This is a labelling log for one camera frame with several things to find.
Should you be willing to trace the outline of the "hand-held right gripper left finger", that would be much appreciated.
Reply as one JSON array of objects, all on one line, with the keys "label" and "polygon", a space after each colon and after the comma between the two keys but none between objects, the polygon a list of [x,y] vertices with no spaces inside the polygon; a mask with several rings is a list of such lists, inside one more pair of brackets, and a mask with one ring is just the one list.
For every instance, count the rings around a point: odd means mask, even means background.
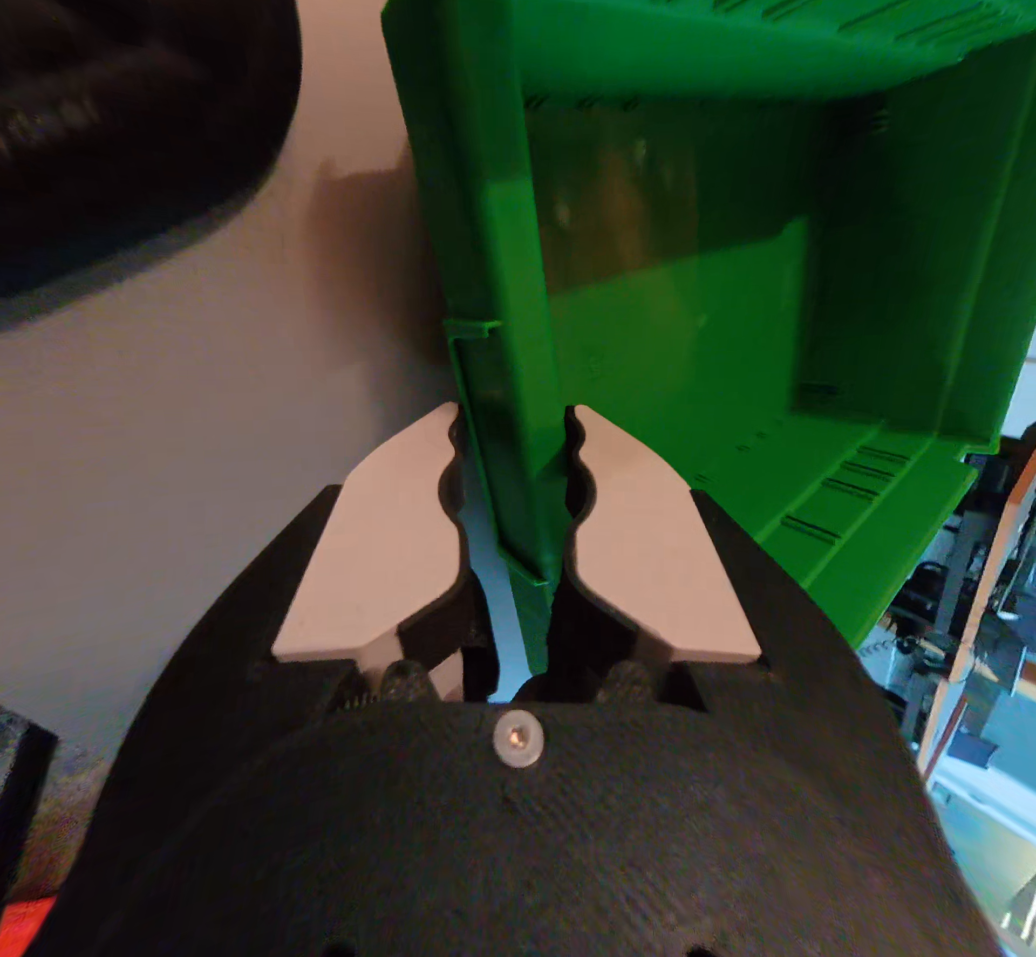
[{"label": "hand-held right gripper left finger", "polygon": [[347,475],[274,641],[277,660],[402,657],[398,628],[461,571],[459,529],[439,495],[458,412],[441,404]]}]

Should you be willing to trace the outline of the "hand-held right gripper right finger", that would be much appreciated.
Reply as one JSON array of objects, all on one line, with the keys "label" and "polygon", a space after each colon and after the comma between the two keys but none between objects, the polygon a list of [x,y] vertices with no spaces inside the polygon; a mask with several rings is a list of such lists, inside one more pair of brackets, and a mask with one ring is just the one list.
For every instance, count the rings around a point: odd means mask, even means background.
[{"label": "hand-held right gripper right finger", "polygon": [[761,648],[689,484],[586,405],[568,409],[577,484],[563,563],[576,590],[666,662],[753,663]]}]

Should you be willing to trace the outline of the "green plastic bin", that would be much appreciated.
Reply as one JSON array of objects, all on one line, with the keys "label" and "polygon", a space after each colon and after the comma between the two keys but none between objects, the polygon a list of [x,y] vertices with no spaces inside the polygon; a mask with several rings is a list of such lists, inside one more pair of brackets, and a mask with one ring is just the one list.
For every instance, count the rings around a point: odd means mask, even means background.
[{"label": "green plastic bin", "polygon": [[1034,334],[1034,26],[1035,0],[387,1],[534,673],[577,404],[868,635]]}]

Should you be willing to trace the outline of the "wooden top desk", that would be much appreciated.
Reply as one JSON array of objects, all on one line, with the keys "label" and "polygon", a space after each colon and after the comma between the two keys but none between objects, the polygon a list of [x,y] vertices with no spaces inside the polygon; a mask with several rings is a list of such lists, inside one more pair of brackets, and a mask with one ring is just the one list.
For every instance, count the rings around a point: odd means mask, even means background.
[{"label": "wooden top desk", "polygon": [[967,705],[965,682],[978,662],[977,638],[985,614],[991,608],[992,594],[1015,552],[1029,519],[1035,496],[1035,452],[1032,450],[1010,493],[989,543],[989,552],[978,578],[972,604],[965,618],[965,629],[951,664],[949,677],[939,682],[924,733],[919,744],[917,769],[928,785],[940,757],[950,745]]}]

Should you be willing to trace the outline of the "black mesh chair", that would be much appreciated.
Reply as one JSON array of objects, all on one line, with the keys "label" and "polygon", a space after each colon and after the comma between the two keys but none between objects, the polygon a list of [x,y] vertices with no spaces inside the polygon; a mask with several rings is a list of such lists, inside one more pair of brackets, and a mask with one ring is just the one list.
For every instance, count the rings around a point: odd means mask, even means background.
[{"label": "black mesh chair", "polygon": [[214,231],[301,83],[296,0],[1,0],[2,327]]}]

